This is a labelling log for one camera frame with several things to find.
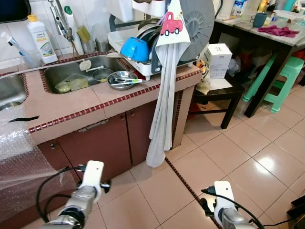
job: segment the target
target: green plastic stool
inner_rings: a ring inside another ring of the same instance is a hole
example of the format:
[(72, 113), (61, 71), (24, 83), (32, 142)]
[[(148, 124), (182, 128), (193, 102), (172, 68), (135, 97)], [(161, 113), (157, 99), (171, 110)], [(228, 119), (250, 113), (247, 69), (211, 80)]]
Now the green plastic stool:
[[(266, 64), (266, 66), (264, 67), (264, 69), (262, 70), (262, 72), (259, 74), (259, 76), (257, 77), (257, 79), (254, 81), (254, 83), (251, 85), (250, 89), (248, 90), (248, 92), (244, 95), (243, 100), (245, 102), (248, 102), (253, 95), (255, 95), (255, 93), (257, 92), (257, 89), (259, 88), (259, 86), (261, 85), (262, 81), (264, 80), (264, 78), (266, 77), (273, 61), (275, 60), (277, 54), (274, 54), (270, 60), (268, 61), (268, 63)], [(273, 113), (278, 113), (279, 110), (281, 109), (282, 104), (284, 103), (286, 97), (288, 96), (290, 89), (292, 88), (292, 86), (295, 83), (295, 80), (297, 79), (302, 67), (303, 67), (304, 61), (302, 59), (296, 58), (291, 56), (289, 58), (289, 60), (287, 61), (287, 63), (285, 64), (283, 70), (281, 71), (280, 75), (284, 76), (287, 78), (286, 82), (280, 82), (280, 81), (276, 81), (274, 83), (275, 87), (278, 87), (281, 89), (280, 93), (278, 95), (273, 95), (268, 93), (266, 95), (266, 97), (264, 98), (264, 100), (269, 101), (271, 103), (273, 103), (273, 106), (271, 108), (271, 112)]]

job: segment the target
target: table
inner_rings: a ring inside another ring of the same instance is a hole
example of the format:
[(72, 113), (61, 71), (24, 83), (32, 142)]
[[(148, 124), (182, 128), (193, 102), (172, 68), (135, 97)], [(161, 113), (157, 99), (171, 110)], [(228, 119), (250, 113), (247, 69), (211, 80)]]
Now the table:
[(269, 72), (244, 113), (247, 117), (251, 117), (255, 114), (259, 104), (269, 92), (290, 55), (305, 48), (305, 33), (300, 31), (294, 38), (280, 37), (258, 32), (257, 28), (252, 26), (252, 23), (241, 21), (240, 18), (227, 21), (216, 19), (210, 43), (218, 43), (222, 32), (278, 53)]

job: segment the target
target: black table leg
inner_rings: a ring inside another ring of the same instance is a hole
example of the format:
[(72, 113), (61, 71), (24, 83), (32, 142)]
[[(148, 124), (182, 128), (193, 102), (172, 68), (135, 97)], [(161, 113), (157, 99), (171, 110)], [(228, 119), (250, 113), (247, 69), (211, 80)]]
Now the black table leg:
[(256, 94), (253, 96), (253, 99), (250, 102), (244, 115), (250, 118), (255, 114), (259, 104), (264, 100), (265, 96), (274, 84), (277, 76), (280, 74), (283, 67), (285, 66), (287, 60), (290, 57), (291, 52), (292, 47), (283, 45), (282, 49), (276, 56), (276, 59), (274, 60), (271, 68), (269, 69), (266, 77), (264, 78), (262, 84), (259, 86)]
[(225, 113), (224, 119), (220, 125), (222, 129), (226, 129), (231, 121), (231, 118), (234, 114), (234, 111), (238, 105), (238, 102), (240, 98), (242, 97), (243, 93), (240, 93), (240, 95), (237, 95), (234, 99), (231, 99), (228, 111)]
[(215, 22), (213, 27), (213, 32), (209, 41), (210, 44), (219, 43), (220, 36), (221, 36), (221, 25), (218, 22)]
[(299, 82), (299, 85), (305, 86), (305, 76), (303, 76), (303, 78), (302, 78), (301, 81)]

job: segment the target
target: kitchen sink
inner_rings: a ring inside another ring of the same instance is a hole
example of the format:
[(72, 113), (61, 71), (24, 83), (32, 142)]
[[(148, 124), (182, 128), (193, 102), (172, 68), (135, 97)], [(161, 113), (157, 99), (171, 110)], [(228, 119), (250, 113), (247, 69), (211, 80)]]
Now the kitchen sink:
[[(103, 65), (104, 68), (109, 68), (116, 71), (124, 71), (125, 69), (121, 66), (120, 62), (115, 58), (108, 58), (106, 56), (94, 56), (91, 58), (86, 58), (86, 60), (91, 61), (91, 68), (95, 68)], [(60, 92), (55, 88), (57, 84), (64, 81), (66, 78), (72, 75), (83, 75), (88, 77), (88, 85), (93, 86), (100, 82), (93, 79), (92, 74), (93, 71), (81, 71), (79, 68), (80, 62), (78, 63), (70, 63), (61, 66), (55, 66), (48, 68), (44, 71), (44, 76), (47, 81), (47, 85), (51, 93), (60, 94)]]
[(0, 78), (0, 110), (9, 105), (19, 105), (26, 99), (23, 77), (20, 74)]

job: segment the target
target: bubble wrap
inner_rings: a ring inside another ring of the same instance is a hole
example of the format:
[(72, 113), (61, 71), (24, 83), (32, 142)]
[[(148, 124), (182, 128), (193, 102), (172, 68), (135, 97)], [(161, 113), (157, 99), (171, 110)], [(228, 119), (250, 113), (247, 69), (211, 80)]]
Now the bubble wrap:
[[(40, 184), (57, 171), (35, 145), (26, 122), (8, 121), (24, 117), (22, 105), (0, 111), (0, 222), (35, 205)], [(70, 172), (48, 182), (41, 200), (76, 188)]]

